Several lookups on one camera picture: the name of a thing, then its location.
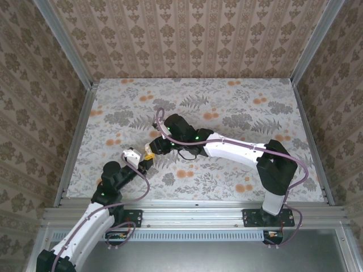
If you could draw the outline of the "black mounting plate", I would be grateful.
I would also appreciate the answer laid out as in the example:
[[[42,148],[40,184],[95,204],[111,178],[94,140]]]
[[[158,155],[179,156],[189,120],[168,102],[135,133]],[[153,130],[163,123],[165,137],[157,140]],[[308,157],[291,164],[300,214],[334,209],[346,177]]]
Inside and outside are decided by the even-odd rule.
[[[271,215],[263,209],[243,209],[245,227],[294,227],[295,221],[291,209],[282,209],[278,215]]]
[[[123,210],[120,216],[115,220],[115,224],[119,225],[125,222],[133,222],[135,223],[136,227],[139,228],[141,227],[142,217],[143,217],[143,210],[126,209]]]

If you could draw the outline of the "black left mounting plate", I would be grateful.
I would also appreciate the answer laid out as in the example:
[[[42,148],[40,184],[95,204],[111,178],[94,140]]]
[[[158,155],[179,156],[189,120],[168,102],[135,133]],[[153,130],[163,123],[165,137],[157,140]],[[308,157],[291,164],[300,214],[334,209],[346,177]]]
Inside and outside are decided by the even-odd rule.
[[[142,217],[143,217],[143,210],[126,209],[123,210],[120,216],[115,220],[115,224],[119,225],[125,222],[133,222],[135,223],[136,227],[139,228],[141,227]]]

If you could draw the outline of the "aluminium base beam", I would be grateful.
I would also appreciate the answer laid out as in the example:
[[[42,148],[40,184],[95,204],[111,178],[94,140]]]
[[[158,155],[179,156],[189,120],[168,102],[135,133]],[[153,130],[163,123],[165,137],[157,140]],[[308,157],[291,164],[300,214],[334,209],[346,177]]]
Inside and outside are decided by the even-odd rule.
[[[86,211],[89,200],[85,198],[63,199],[59,207],[46,208],[42,227],[70,230]],[[330,206],[325,202],[289,202],[294,208],[296,223],[302,217],[301,229],[336,229],[349,226],[344,208]],[[141,229],[151,230],[231,230],[242,229],[245,209],[258,209],[258,201],[192,201],[149,200],[130,203],[127,210],[142,210]]]

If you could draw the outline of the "aluminium upright post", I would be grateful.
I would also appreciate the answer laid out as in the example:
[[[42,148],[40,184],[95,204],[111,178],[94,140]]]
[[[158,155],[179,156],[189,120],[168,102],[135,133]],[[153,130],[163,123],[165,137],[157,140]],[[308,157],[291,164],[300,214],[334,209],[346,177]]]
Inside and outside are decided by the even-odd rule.
[[[296,86],[317,52],[345,0],[329,0],[290,77]]]
[[[62,50],[66,54],[67,59],[71,63],[73,69],[77,73],[80,81],[87,90],[92,87],[93,80],[87,71],[81,55],[77,52],[72,43],[71,36],[66,32],[64,24],[61,22],[60,17],[56,14],[54,8],[49,0],[33,0],[40,13],[47,22],[50,30],[57,39]]]

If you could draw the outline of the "small black control board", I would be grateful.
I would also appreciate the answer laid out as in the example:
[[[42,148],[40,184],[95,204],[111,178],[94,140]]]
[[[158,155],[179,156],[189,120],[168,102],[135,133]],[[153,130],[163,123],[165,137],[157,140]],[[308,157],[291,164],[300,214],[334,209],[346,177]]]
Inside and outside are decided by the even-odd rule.
[[[266,245],[280,245],[284,234],[282,231],[263,231],[263,243]]]
[[[108,242],[111,246],[115,247],[122,244],[127,237],[128,237],[127,231],[107,232],[105,234],[105,241]]]

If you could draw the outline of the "aluminium table side rail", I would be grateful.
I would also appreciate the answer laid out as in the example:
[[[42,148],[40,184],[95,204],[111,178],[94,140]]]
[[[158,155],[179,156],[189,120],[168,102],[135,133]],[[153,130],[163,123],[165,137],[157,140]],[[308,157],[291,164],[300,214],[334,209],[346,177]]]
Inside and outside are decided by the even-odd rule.
[[[91,88],[87,90],[85,100],[82,105],[82,109],[79,115],[79,120],[77,123],[77,126],[75,128],[73,140],[70,146],[70,150],[67,156],[66,164],[62,173],[62,177],[60,180],[60,184],[58,187],[58,191],[56,194],[56,198],[54,200],[54,207],[59,207],[61,200],[64,196],[64,193],[67,191],[70,180],[73,174],[74,166],[77,161],[79,149],[82,143],[83,135],[86,130],[88,118],[90,115],[90,112],[92,110],[92,105],[95,100],[96,92],[98,89],[99,83],[93,83],[91,85]]]
[[[320,183],[320,187],[322,190],[322,194],[324,196],[324,199],[326,200],[327,204],[330,206],[334,206],[335,205],[335,201],[334,198],[332,196],[332,192],[314,141],[314,137],[313,134],[311,132],[311,128],[309,125],[309,121],[307,119],[307,115],[305,113],[305,109],[303,107],[303,103],[302,100],[300,98],[299,92],[298,92],[298,88],[297,86],[292,83],[292,87],[293,87],[293,91],[294,91],[294,95],[297,101],[297,106],[300,112],[300,116],[301,116],[301,120],[302,120],[302,124],[306,133],[306,138],[307,138],[307,142],[309,144],[309,148],[310,148],[310,152],[311,152],[311,156],[314,162],[314,166],[315,166],[315,170],[316,170],[316,176],[319,180]]]

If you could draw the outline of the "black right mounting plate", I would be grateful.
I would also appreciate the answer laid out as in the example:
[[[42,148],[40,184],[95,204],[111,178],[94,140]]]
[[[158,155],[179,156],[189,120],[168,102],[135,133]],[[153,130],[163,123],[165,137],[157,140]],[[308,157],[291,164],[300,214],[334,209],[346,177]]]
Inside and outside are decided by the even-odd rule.
[[[282,209],[278,215],[271,215],[263,209],[243,209],[245,227],[294,227],[295,221],[291,209]]]

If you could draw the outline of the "grey metal sheet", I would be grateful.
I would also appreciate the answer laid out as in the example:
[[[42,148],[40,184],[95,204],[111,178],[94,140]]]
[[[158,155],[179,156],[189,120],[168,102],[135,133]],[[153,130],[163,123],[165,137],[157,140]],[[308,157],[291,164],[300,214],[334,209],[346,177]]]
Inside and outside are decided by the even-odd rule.
[[[80,272],[363,272],[333,230],[300,231],[279,247],[247,241],[132,241],[119,249],[99,242]]]

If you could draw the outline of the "floral patterned table covering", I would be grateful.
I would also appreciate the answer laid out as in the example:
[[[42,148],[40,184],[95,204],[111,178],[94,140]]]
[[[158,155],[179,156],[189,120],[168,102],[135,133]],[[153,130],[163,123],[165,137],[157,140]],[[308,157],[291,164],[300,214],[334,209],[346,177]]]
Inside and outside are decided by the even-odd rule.
[[[226,137],[267,143],[275,139],[302,162],[290,201],[322,202],[306,133],[288,79],[102,79],[99,82],[66,195],[91,198],[105,163],[127,148],[143,151],[159,133],[157,109],[177,113],[194,128]],[[125,199],[261,201],[258,173],[221,158],[186,151],[157,156],[147,173],[122,188]]]

